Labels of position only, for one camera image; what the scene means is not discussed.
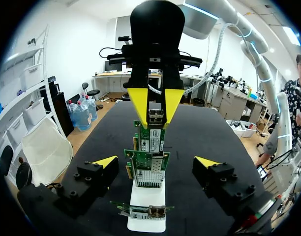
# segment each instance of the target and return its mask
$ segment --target black tabletop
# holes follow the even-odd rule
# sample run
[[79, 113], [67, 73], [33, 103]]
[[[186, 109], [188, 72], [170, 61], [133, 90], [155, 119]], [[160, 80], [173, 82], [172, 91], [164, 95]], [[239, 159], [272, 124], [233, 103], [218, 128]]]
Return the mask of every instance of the black tabletop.
[[[159, 108], [151, 103], [150, 108]], [[100, 121], [73, 158], [65, 177], [76, 172], [80, 162], [96, 161], [113, 155], [119, 157], [120, 171], [104, 198], [98, 198], [78, 221], [111, 235], [150, 235], [127, 228], [127, 217], [109, 201], [130, 203], [133, 180], [125, 169], [128, 161], [124, 149], [132, 149], [132, 137], [137, 132], [133, 121], [138, 120], [131, 102], [116, 104]], [[179, 105], [166, 131], [164, 151], [171, 153], [166, 170], [166, 231], [156, 235], [226, 235], [234, 222], [214, 199], [208, 199], [192, 174], [193, 157], [227, 162], [235, 173], [264, 191], [254, 164], [239, 138], [215, 110]]]

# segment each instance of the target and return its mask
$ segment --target patterned shirt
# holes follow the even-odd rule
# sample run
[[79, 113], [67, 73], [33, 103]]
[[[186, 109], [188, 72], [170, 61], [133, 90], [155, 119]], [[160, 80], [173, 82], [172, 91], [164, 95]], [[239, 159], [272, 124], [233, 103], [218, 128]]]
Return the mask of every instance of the patterned shirt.
[[297, 138], [301, 133], [301, 126], [296, 123], [297, 109], [299, 109], [301, 112], [301, 99], [296, 94], [296, 87], [301, 88], [299, 79], [297, 79], [296, 81], [288, 81], [285, 84], [284, 88], [281, 90], [281, 92], [286, 93], [288, 97], [290, 121], [292, 124], [293, 147], [296, 145]]

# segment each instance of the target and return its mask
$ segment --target man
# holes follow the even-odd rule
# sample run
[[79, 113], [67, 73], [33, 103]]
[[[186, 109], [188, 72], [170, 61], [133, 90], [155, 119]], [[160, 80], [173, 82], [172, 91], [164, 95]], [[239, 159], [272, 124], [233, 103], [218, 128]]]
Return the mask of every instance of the man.
[[[296, 94], [295, 88], [299, 87], [301, 89], [301, 55], [297, 55], [297, 70], [299, 73], [299, 79], [295, 81], [288, 81], [282, 92], [286, 93], [288, 97], [288, 106], [290, 113], [290, 120], [292, 125], [292, 136], [293, 136], [293, 147], [297, 143], [297, 138], [301, 133], [301, 114], [297, 114], [297, 109], [301, 112], [301, 98]], [[267, 160], [274, 155], [277, 150], [277, 127], [272, 132], [271, 136], [263, 146], [264, 154], [259, 158], [256, 166], [262, 165], [267, 162]]]

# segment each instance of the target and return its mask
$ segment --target computer monitor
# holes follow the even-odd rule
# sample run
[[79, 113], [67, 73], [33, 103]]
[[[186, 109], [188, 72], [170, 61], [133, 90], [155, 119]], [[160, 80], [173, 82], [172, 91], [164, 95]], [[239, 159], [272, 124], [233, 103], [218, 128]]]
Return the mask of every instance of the computer monitor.
[[122, 63], [109, 65], [109, 61], [107, 60], [105, 61], [105, 71], [107, 70], [122, 71]]

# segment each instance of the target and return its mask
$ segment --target white bag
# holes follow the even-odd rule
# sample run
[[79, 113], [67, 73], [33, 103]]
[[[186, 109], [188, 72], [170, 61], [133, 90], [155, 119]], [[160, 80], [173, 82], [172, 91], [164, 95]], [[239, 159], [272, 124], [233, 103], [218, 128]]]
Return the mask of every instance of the white bag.
[[22, 140], [23, 152], [32, 170], [32, 183], [48, 185], [68, 167], [73, 156], [71, 143], [49, 118]]

